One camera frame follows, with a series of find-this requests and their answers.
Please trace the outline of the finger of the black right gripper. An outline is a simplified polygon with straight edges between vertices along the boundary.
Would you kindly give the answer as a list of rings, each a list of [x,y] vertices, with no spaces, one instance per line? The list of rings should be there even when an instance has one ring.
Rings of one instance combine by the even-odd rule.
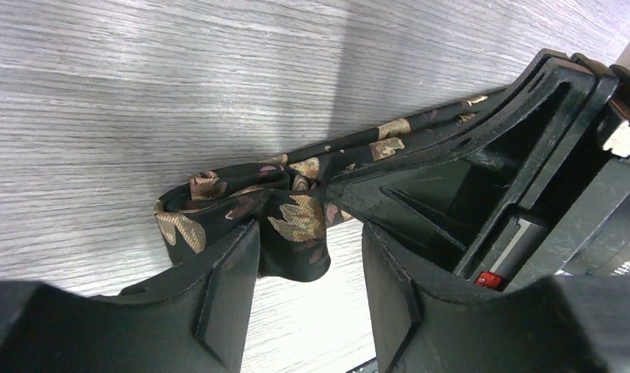
[[[536,211],[618,83],[598,61],[542,50],[472,119],[406,136],[393,155],[333,178],[326,197],[470,278],[506,223]]]

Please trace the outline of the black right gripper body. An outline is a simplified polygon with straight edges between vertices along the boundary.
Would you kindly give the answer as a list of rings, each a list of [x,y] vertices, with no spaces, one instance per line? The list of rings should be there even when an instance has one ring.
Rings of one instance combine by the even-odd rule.
[[[630,276],[630,68],[544,192],[519,212],[473,269],[472,281],[513,291],[549,274]]]

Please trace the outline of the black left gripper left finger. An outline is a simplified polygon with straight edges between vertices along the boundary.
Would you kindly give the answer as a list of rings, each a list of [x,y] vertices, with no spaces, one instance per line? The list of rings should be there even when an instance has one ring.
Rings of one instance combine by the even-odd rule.
[[[251,221],[116,296],[0,281],[0,372],[238,372],[259,254]]]

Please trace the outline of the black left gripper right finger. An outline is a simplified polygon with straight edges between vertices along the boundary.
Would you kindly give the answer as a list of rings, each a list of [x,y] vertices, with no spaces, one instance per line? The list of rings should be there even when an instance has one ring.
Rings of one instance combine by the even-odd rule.
[[[630,372],[628,276],[550,276],[502,293],[371,223],[362,257],[381,372]]]

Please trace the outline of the black gold floral tie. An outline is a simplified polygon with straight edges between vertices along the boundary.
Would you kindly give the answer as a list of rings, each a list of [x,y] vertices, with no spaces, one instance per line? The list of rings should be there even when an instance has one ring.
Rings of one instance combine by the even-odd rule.
[[[182,263],[237,225],[255,220],[258,275],[315,281],[331,263],[327,228],[350,218],[326,198],[331,180],[401,154],[418,145],[423,134],[459,128],[499,96],[493,90],[260,162],[196,173],[153,206],[170,260]]]

